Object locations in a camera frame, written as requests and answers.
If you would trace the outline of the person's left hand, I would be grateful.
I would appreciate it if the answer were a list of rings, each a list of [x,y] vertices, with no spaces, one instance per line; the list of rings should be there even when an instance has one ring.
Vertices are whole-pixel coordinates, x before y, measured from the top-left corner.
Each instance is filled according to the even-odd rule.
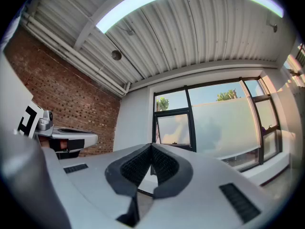
[[[53,139],[47,136],[38,136],[41,147],[54,149],[55,151],[62,151],[68,148],[68,140]]]

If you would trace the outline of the person's white shirt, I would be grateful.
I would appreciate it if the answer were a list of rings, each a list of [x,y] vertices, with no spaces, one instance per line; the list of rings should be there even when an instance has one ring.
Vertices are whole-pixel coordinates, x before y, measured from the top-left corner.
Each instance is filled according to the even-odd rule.
[[[0,129],[16,130],[33,95],[0,53]]]

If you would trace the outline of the long ceiling light panel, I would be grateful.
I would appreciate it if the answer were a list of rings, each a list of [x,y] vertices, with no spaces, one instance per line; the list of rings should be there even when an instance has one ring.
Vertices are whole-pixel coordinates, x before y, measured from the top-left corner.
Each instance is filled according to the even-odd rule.
[[[273,0],[251,0],[251,1],[267,8],[268,10],[270,10],[280,18],[283,18],[284,16],[284,9]]]
[[[106,33],[113,25],[115,25],[126,15],[153,1],[156,0],[123,0],[109,10],[96,24],[96,27],[102,33]]]

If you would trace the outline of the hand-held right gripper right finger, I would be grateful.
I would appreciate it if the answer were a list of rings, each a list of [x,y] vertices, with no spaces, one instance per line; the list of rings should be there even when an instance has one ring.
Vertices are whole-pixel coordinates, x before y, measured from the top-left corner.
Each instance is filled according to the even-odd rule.
[[[189,184],[178,195],[155,199],[140,229],[264,229],[279,216],[285,199],[274,199],[262,187],[218,159],[161,145],[187,160]]]

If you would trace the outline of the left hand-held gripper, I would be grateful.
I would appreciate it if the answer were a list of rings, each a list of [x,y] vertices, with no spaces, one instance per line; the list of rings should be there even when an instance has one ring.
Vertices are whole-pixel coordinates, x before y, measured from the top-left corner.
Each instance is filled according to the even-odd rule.
[[[68,140],[66,150],[55,151],[52,149],[59,159],[78,157],[80,151],[98,142],[98,135],[91,131],[55,126],[52,111],[43,110],[34,102],[29,104],[23,114],[18,131],[22,135],[35,139],[39,144],[38,136]]]

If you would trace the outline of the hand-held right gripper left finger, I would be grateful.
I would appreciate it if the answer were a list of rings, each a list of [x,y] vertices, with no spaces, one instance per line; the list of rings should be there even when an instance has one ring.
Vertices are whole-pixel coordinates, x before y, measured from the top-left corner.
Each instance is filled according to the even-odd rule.
[[[139,223],[130,227],[117,220],[128,212],[132,199],[115,193],[106,180],[105,170],[113,161],[143,146],[61,160],[53,149],[42,149],[51,183],[72,229],[140,229]]]

